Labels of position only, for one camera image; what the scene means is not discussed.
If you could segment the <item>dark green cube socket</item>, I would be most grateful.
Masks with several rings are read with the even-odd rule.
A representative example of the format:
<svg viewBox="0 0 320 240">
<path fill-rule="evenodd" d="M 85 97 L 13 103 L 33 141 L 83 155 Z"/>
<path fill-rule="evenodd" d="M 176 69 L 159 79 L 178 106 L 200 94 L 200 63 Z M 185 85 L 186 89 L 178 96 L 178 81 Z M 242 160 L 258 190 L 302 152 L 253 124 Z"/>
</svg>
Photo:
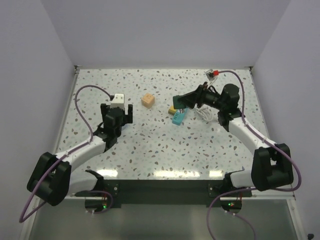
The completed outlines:
<svg viewBox="0 0 320 240">
<path fill-rule="evenodd" d="M 181 101 L 182 97 L 180 95 L 175 95 L 172 97 L 173 108 L 175 110 L 184 110 L 187 106 Z"/>
</svg>

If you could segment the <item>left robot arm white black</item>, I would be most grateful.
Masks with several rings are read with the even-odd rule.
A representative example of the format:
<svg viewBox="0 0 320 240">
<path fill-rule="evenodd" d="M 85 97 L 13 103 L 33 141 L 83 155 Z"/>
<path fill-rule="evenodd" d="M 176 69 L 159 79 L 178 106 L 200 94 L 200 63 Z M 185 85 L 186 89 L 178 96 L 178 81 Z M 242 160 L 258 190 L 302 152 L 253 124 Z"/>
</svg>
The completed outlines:
<svg viewBox="0 0 320 240">
<path fill-rule="evenodd" d="M 93 137 L 89 137 L 74 148 L 59 153 L 43 153 L 27 183 L 27 190 L 56 206 L 70 194 L 72 172 L 95 156 L 111 149 L 122 134 L 122 127 L 133 123 L 133 105 L 127 112 L 120 107 L 101 104 L 102 122 Z"/>
</svg>

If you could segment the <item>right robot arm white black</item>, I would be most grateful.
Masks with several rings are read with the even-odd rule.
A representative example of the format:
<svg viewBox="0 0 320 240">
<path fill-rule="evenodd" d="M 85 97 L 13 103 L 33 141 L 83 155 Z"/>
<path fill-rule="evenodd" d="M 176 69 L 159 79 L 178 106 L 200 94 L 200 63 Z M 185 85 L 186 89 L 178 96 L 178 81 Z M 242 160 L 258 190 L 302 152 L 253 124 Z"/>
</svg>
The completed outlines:
<svg viewBox="0 0 320 240">
<path fill-rule="evenodd" d="M 277 144 L 259 133 L 238 107 L 239 88 L 226 84 L 221 93 L 212 92 L 207 85 L 199 85 L 194 91 L 172 98 L 176 110 L 193 109 L 206 105 L 218 110 L 219 124 L 237 137 L 252 153 L 250 170 L 238 170 L 225 174 L 221 192 L 235 196 L 243 188 L 255 188 L 261 192 L 293 183 L 292 163 L 288 160 L 290 148 Z"/>
</svg>

